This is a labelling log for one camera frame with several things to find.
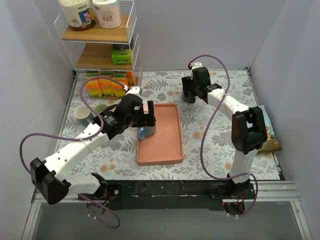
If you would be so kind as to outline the pink mug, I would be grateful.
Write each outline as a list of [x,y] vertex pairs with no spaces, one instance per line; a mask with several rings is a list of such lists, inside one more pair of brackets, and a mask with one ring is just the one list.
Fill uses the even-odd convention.
[[148,107],[148,102],[145,100],[142,102],[143,103],[143,113],[145,115],[148,115],[149,114],[149,107]]

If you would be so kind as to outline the dark teal mug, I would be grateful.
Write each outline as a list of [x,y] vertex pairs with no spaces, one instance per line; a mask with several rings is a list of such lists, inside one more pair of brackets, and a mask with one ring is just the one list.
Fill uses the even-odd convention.
[[74,111],[74,116],[77,121],[85,127],[88,126],[94,119],[94,115],[86,105],[77,107]]

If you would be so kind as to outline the black mug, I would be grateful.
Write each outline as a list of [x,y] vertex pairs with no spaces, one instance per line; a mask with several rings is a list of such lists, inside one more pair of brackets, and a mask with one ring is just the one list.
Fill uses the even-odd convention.
[[182,92],[182,99],[184,102],[189,103],[189,104],[194,104],[196,101],[195,96],[193,96],[189,91]]

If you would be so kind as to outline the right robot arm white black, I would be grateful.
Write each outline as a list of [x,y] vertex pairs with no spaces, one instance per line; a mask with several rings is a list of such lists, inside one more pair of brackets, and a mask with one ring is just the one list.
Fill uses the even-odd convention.
[[254,157],[268,138],[263,110],[240,103],[219,84],[212,83],[209,70],[200,62],[191,63],[188,68],[190,76],[181,79],[182,99],[193,104],[199,98],[231,121],[234,160],[227,177],[220,179],[223,184],[218,193],[237,199],[249,189]]

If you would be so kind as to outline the blue butterfly mug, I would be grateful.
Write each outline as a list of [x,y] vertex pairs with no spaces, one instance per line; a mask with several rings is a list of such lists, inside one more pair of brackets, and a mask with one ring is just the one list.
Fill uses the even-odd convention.
[[156,133],[156,126],[143,126],[138,129],[137,138],[143,141],[145,138],[151,137]]

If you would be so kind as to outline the green mug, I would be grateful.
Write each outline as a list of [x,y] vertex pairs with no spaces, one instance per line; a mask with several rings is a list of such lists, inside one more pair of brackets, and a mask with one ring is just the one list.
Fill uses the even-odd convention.
[[106,110],[108,106],[105,105],[105,104],[99,104],[97,105],[96,107],[94,107],[94,115],[97,116],[97,115],[100,115],[104,110]]

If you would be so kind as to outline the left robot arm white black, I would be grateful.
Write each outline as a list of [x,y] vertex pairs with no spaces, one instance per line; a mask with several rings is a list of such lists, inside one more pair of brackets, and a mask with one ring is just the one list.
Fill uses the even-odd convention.
[[68,195],[85,195],[101,200],[107,194],[107,181],[98,173],[70,175],[70,171],[95,149],[122,134],[127,128],[156,125],[153,101],[138,95],[125,95],[114,110],[96,116],[71,143],[45,159],[30,162],[31,181],[49,205],[59,203]]

